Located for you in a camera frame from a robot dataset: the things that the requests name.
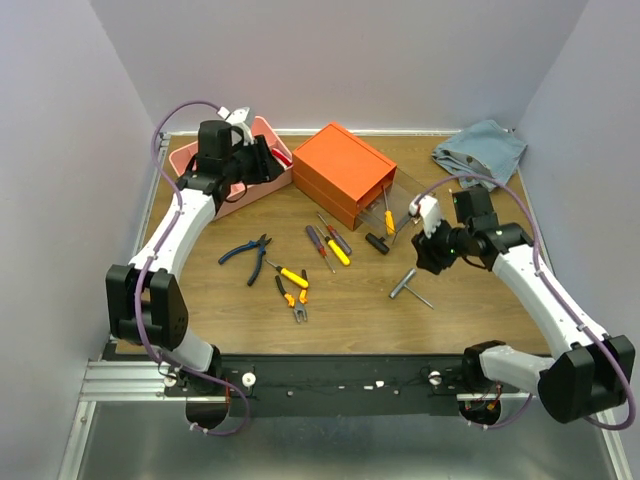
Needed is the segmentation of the clear plastic drawer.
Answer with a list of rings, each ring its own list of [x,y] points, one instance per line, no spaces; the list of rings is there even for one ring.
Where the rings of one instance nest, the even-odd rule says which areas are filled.
[[[387,190],[390,209],[392,210],[396,234],[389,236],[385,227],[385,207],[382,187]],[[425,186],[409,176],[403,170],[397,169],[391,181],[385,181],[368,205],[358,214],[361,230],[373,233],[377,237],[384,237],[386,245],[392,249],[409,241],[418,230],[418,223],[409,215],[408,208],[412,200],[425,190]]]

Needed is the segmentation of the red purple screwdriver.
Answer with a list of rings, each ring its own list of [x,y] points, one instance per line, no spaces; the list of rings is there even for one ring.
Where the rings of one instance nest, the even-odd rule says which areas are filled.
[[[339,232],[336,230],[336,228],[332,224],[330,224],[325,220],[325,218],[320,213],[317,213],[317,216],[322,221],[322,223],[327,227],[330,236],[336,242],[336,244],[343,250],[343,252],[347,256],[350,256],[352,254],[352,248],[349,246],[346,240],[339,234]]]

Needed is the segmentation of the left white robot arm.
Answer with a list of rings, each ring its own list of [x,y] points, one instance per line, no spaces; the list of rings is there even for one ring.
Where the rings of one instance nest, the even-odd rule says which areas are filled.
[[[264,136],[225,120],[202,122],[196,153],[183,174],[169,182],[172,201],[156,231],[127,264],[114,264],[106,273],[112,335],[143,346],[158,363],[179,368],[201,395],[224,382],[221,354],[190,329],[179,277],[233,186],[270,183],[283,172]]]

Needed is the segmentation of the black rubber mallet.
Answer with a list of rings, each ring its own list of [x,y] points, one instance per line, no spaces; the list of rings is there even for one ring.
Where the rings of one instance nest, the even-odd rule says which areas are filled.
[[[384,237],[377,237],[373,233],[367,233],[365,235],[365,240],[369,245],[371,245],[376,251],[378,251],[382,255],[387,255],[390,251],[390,248],[385,243]]]

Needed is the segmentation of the metal T-handle wrench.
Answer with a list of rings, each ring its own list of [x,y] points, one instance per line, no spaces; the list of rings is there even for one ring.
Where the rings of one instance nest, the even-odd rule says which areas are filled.
[[[415,268],[411,268],[410,270],[408,270],[407,273],[401,278],[401,280],[391,290],[391,292],[389,293],[389,298],[396,299],[402,291],[406,290],[409,293],[411,293],[414,297],[416,297],[418,300],[420,300],[422,303],[424,303],[429,308],[434,310],[435,307],[432,305],[432,303],[429,302],[422,295],[420,295],[418,292],[416,292],[410,286],[410,281],[415,277],[416,273],[417,273],[417,270]]]

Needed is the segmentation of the purple handled screwdriver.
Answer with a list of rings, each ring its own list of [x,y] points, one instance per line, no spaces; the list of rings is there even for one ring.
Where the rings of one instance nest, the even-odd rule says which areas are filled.
[[[321,255],[321,257],[323,258],[323,260],[325,261],[326,265],[328,266],[329,270],[335,274],[336,271],[333,268],[333,266],[331,265],[328,255],[326,253],[326,250],[324,248],[324,245],[322,244],[322,241],[320,240],[320,237],[318,236],[318,234],[316,233],[315,229],[313,226],[311,225],[306,225],[305,226],[305,231],[308,235],[308,237],[310,238],[310,240],[312,241],[312,243],[314,244],[314,247],[316,248],[316,250],[318,251],[318,253]]]

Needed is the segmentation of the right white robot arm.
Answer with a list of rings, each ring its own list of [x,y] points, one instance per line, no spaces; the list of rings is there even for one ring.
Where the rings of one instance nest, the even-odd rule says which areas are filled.
[[[631,341],[610,335],[579,307],[543,262],[533,229],[500,222],[486,189],[462,190],[452,199],[456,226],[444,219],[431,195],[420,194],[410,203],[410,216],[421,223],[412,239],[417,267],[438,275],[458,259],[477,258],[515,294],[550,351],[539,357],[502,341],[474,345],[463,354],[462,384],[474,392],[508,384],[537,396],[562,424],[591,421],[594,414],[625,404],[628,416],[617,427],[629,427],[636,417]]]

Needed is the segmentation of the orange screwdriver long shaft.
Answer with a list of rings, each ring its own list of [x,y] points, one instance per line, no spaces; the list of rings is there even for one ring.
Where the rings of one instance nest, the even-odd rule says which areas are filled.
[[[396,228],[395,228],[393,213],[392,213],[392,210],[390,209],[390,204],[388,201],[387,190],[385,187],[382,187],[382,194],[383,194],[384,207],[385,207],[384,215],[385,215],[386,232],[389,236],[392,236],[396,234]]]

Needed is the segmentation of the orange two-drawer box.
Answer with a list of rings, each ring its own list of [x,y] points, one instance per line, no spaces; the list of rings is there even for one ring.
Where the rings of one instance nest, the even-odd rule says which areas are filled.
[[[396,170],[395,162],[336,122],[293,151],[295,186],[351,231]]]

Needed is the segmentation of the yellow screwdriver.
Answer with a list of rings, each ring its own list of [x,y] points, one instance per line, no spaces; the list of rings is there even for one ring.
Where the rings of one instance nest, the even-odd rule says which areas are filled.
[[[320,236],[324,238],[325,242],[337,257],[337,259],[340,261],[340,263],[344,266],[350,266],[351,260],[349,256],[338,245],[338,243],[331,236],[325,234],[319,226],[316,227],[316,230],[320,234]]]
[[[298,275],[283,266],[277,265],[276,263],[271,262],[270,260],[266,260],[266,262],[270,266],[272,266],[280,275],[284,276],[285,278],[293,282],[298,287],[302,289],[307,289],[309,287],[309,282],[305,278],[303,278],[301,275]]]

